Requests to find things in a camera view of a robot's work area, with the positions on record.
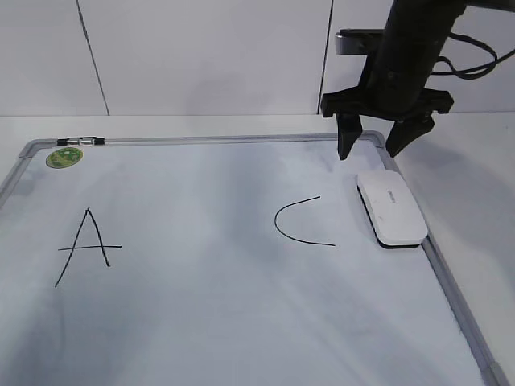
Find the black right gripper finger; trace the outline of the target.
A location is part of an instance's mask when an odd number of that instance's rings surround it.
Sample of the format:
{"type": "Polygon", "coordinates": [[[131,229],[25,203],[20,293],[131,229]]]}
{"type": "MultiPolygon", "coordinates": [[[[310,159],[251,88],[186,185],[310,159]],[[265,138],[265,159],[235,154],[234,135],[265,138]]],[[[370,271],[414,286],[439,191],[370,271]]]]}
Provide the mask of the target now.
{"type": "Polygon", "coordinates": [[[337,113],[336,123],[338,129],[337,153],[341,161],[350,154],[355,141],[362,134],[362,124],[359,115],[337,113]]]}
{"type": "Polygon", "coordinates": [[[432,116],[424,114],[396,121],[385,143],[389,156],[395,158],[411,142],[432,131],[434,125],[432,116]]]}

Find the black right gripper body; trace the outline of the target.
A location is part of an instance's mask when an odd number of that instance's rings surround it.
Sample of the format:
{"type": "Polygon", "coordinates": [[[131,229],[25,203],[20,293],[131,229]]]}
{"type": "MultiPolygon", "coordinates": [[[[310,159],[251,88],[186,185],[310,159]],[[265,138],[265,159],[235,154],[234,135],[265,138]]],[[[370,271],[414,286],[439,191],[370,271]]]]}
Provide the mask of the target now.
{"type": "Polygon", "coordinates": [[[464,1],[394,1],[380,46],[366,55],[359,84],[324,93],[324,117],[347,113],[395,120],[414,110],[464,1]]]}

